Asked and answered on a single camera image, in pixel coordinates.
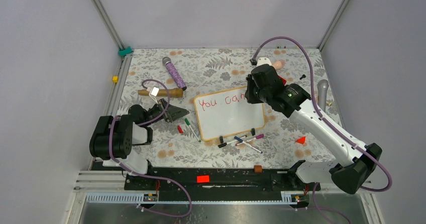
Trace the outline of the red marker cap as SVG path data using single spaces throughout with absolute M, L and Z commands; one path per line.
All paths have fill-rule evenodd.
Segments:
M 184 131 L 183 131 L 183 129 L 182 129 L 182 127 L 180 125 L 178 125 L 177 128 L 178 128 L 178 131 L 179 131 L 180 134 L 184 133 Z

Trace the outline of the yellow framed whiteboard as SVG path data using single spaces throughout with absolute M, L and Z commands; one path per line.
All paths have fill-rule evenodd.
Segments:
M 264 104 L 248 103 L 246 89 L 242 86 L 194 98 L 200 135 L 204 141 L 235 136 L 265 126 Z

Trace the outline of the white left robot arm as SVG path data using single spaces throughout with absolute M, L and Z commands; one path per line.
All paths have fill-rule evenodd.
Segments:
M 156 176 L 148 171 L 150 162 L 133 150 L 134 146 L 150 145 L 153 141 L 151 124 L 160 120 L 171 123 L 189 111 L 160 99 L 150 109 L 135 104 L 118 118 L 101 116 L 89 141 L 92 157 L 100 158 L 104 167 L 123 167 L 143 189 L 155 185 Z

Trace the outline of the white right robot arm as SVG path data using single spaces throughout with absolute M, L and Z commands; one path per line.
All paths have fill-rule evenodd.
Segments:
M 308 183 L 332 183 L 348 194 L 355 194 L 375 170 L 382 154 L 376 143 L 365 144 L 318 108 L 301 86 L 284 84 L 270 65 L 255 67 L 246 77 L 248 103 L 266 103 L 274 111 L 303 126 L 334 156 L 326 162 L 298 161 L 288 176 L 290 187 L 302 189 Z

